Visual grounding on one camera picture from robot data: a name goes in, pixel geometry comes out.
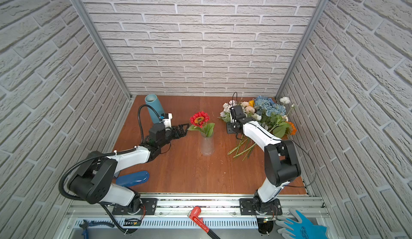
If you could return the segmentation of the pink lilac flower bouquet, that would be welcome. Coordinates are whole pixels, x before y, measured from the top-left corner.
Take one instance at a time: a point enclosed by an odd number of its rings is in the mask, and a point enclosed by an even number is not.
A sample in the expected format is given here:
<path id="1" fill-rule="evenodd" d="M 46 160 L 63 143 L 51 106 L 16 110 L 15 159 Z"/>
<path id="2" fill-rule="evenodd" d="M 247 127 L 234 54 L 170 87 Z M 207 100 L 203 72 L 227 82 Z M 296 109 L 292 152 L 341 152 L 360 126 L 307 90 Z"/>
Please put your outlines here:
<path id="1" fill-rule="evenodd" d="M 223 111 L 220 112 L 220 119 L 223 122 L 229 122 L 231 120 L 230 108 L 237 105 L 237 101 L 230 100 L 228 103 L 223 104 Z"/>

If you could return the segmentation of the peach carnation stem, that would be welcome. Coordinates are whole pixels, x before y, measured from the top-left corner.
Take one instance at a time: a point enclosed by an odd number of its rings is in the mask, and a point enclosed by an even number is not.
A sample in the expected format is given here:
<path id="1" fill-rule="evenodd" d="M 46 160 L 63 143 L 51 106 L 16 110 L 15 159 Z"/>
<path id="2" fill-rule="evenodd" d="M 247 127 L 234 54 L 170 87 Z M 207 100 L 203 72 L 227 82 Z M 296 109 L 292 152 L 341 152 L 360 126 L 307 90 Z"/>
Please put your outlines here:
<path id="1" fill-rule="evenodd" d="M 240 103 L 240 106 L 246 115 L 254 115 L 256 112 L 254 108 L 254 100 L 243 101 Z"/>

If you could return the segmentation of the red gerbera flower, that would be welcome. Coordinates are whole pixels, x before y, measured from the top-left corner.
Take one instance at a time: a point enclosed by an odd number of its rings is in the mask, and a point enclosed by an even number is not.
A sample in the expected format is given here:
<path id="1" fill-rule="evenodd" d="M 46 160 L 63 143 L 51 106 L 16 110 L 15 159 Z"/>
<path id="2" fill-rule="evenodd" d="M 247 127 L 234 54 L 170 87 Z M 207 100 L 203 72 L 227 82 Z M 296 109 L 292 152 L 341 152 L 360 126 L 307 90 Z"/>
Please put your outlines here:
<path id="1" fill-rule="evenodd" d="M 206 138 L 212 137 L 215 123 L 210 123 L 209 121 L 209 115 L 203 111 L 200 111 L 190 118 L 191 126 L 188 130 L 198 131 Z"/>

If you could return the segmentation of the clear ribbed glass vase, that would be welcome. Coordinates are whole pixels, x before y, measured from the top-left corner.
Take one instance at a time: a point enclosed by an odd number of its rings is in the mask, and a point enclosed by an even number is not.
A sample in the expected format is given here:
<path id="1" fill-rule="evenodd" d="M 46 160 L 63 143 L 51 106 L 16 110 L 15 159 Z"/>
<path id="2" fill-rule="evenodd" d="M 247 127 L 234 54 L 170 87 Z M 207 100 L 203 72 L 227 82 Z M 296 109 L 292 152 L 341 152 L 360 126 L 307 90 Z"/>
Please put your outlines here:
<path id="1" fill-rule="evenodd" d="M 214 133 L 207 135 L 201 132 L 200 151 L 204 156 L 210 156 L 215 151 Z"/>

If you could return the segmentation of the pale blue rose bunch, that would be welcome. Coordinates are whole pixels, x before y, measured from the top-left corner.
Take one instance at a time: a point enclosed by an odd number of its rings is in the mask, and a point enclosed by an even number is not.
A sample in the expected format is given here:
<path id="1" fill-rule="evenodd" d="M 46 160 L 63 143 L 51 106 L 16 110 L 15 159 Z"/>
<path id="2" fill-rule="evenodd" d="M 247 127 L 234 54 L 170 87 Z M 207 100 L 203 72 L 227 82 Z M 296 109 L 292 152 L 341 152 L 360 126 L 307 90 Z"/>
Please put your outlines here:
<path id="1" fill-rule="evenodd" d="M 258 96 L 254 99 L 254 108 L 256 110 L 268 110 L 272 109 L 275 105 L 275 102 L 270 97 Z"/>

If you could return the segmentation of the teal ceramic vase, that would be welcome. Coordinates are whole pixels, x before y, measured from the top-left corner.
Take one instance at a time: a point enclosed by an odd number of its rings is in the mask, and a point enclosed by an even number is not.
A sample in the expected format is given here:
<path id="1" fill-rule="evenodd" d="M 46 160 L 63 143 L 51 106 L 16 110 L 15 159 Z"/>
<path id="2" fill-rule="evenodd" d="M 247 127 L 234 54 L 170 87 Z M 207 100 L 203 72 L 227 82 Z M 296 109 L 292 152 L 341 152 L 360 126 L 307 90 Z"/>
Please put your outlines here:
<path id="1" fill-rule="evenodd" d="M 164 116 L 165 111 L 157 95 L 154 95 L 154 94 L 147 95 L 145 97 L 145 103 L 148 106 L 151 106 L 156 111 L 156 113 L 159 115 L 159 117 Z M 157 117 L 156 113 L 151 108 L 149 108 L 148 111 L 149 111 L 153 124 L 159 123 L 160 120 Z"/>

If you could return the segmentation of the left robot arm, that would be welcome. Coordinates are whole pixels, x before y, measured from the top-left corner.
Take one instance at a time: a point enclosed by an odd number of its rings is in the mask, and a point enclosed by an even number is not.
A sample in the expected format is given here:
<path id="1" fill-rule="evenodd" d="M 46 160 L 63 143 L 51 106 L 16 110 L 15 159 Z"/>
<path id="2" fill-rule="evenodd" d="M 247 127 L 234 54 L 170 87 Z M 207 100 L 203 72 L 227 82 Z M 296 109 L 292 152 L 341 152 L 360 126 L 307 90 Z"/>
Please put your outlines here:
<path id="1" fill-rule="evenodd" d="M 141 209 L 140 194 L 112 182 L 114 175 L 129 167 L 151 162 L 161 155 L 162 148 L 172 140 L 186 136 L 189 124 L 166 127 L 163 122 L 153 125 L 149 136 L 132 149 L 101 153 L 88 157 L 66 171 L 59 181 L 62 196 L 89 204 L 115 205 L 135 214 Z"/>

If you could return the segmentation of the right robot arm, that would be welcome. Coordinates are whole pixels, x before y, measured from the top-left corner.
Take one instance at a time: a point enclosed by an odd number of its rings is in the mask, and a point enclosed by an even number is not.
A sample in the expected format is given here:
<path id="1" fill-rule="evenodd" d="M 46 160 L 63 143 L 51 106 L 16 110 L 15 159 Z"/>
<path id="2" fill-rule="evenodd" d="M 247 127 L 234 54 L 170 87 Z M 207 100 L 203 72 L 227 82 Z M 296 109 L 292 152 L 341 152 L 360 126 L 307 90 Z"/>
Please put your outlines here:
<path id="1" fill-rule="evenodd" d="M 257 121 L 247 117 L 241 106 L 229 108 L 228 134 L 243 134 L 252 139 L 265 154 L 266 179 L 253 197 L 255 212 L 266 214 L 278 207 L 277 196 L 301 175 L 295 144 L 282 140 L 265 130 Z"/>

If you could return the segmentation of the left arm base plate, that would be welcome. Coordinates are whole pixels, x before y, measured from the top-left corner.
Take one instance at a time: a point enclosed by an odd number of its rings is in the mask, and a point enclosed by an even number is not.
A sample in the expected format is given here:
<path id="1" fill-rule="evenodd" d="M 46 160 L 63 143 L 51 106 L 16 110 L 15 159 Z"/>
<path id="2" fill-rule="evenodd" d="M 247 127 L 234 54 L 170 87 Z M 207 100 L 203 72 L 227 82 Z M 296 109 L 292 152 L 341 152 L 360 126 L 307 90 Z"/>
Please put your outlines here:
<path id="1" fill-rule="evenodd" d="M 154 215 L 157 208 L 157 198 L 140 198 L 133 200 L 128 206 L 114 205 L 113 215 Z"/>

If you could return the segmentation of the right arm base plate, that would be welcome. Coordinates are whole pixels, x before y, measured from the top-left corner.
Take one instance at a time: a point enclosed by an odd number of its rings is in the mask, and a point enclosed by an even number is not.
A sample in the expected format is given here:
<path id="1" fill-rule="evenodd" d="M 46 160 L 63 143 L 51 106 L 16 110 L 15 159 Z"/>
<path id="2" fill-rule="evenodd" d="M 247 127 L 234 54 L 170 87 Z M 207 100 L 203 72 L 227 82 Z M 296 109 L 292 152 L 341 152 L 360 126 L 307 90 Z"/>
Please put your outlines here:
<path id="1" fill-rule="evenodd" d="M 280 200 L 275 198 L 269 202 L 263 203 L 258 197 L 240 198 L 240 213 L 241 215 L 282 215 L 282 207 Z"/>

